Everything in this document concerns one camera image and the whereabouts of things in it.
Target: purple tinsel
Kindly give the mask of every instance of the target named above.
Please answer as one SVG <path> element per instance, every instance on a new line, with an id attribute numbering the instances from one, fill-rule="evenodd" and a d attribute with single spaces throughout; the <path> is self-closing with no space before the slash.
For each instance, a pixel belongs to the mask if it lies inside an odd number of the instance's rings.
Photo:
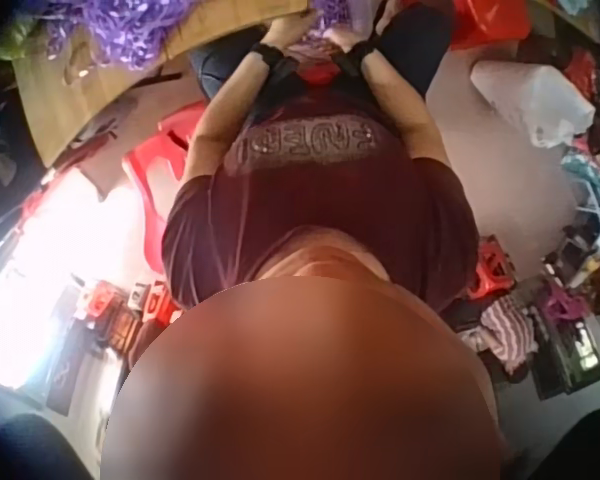
<path id="1" fill-rule="evenodd" d="M 313 0 L 313 8 L 322 10 L 324 14 L 319 19 L 320 30 L 327 30 L 333 25 L 350 25 L 351 12 L 349 0 Z"/>
<path id="2" fill-rule="evenodd" d="M 133 70 L 151 65 L 169 32 L 202 1 L 213 0 L 24 0 L 24 10 L 47 21 L 50 58 L 56 57 L 79 25 L 97 41 L 101 65 L 122 63 Z M 316 31 L 350 24 L 348 0 L 313 0 L 324 11 Z"/>

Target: person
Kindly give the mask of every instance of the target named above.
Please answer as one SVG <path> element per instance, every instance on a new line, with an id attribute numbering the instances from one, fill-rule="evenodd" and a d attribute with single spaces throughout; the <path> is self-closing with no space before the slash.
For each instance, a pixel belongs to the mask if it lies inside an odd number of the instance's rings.
<path id="1" fill-rule="evenodd" d="M 267 62 L 275 67 L 315 17 L 280 18 L 268 32 L 249 28 L 191 53 L 211 100 L 163 237 L 166 276 L 185 309 L 301 272 L 308 259 L 371 271 L 435 311 L 475 274 L 476 224 L 424 100 L 453 18 L 416 3 L 372 42 L 332 28 L 325 38 L 360 76 L 326 88 L 295 73 L 276 82 Z"/>
<path id="2" fill-rule="evenodd" d="M 488 374 L 435 313 L 478 247 L 425 103 L 453 18 L 417 3 L 372 41 L 328 30 L 348 66 L 326 87 L 283 54 L 315 20 L 191 54 L 210 102 L 163 238 L 190 310 L 134 349 L 103 479 L 498 474 Z"/>

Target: maroon t-shirt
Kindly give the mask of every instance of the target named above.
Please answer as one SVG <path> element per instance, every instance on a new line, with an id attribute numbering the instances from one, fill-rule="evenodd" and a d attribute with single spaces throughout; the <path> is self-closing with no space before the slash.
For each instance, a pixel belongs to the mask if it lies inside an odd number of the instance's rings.
<path id="1" fill-rule="evenodd" d="M 253 280 L 303 227 L 340 230 L 435 310 L 475 273 L 478 234 L 442 163 L 410 159 L 379 112 L 314 93 L 243 132 L 216 174 L 186 183 L 163 239 L 174 299 L 190 308 Z"/>

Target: striped cloth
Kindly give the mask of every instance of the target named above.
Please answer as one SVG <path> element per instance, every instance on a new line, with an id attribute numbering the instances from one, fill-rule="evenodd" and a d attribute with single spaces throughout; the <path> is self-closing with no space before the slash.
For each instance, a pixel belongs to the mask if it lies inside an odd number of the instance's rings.
<path id="1" fill-rule="evenodd" d="M 482 339 L 509 374 L 538 350 L 532 321 L 522 311 L 523 306 L 510 293 L 497 299 L 480 317 Z"/>

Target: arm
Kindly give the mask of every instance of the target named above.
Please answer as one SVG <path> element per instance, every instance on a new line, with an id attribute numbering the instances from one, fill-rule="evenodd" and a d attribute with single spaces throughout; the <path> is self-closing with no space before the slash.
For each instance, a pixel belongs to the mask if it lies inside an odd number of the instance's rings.
<path id="1" fill-rule="evenodd" d="M 272 22 L 262 39 L 284 50 L 309 30 L 317 13 L 309 11 Z M 258 53 L 249 53 L 206 108 L 189 145 L 182 184 L 213 175 L 238 137 L 251 106 L 269 76 L 269 67 Z"/>
<path id="2" fill-rule="evenodd" d="M 342 28 L 333 28 L 325 36 L 348 52 L 362 38 Z M 449 159 L 424 99 L 389 63 L 374 50 L 362 61 L 362 74 L 380 108 L 396 124 L 411 158 L 427 157 L 447 166 Z"/>

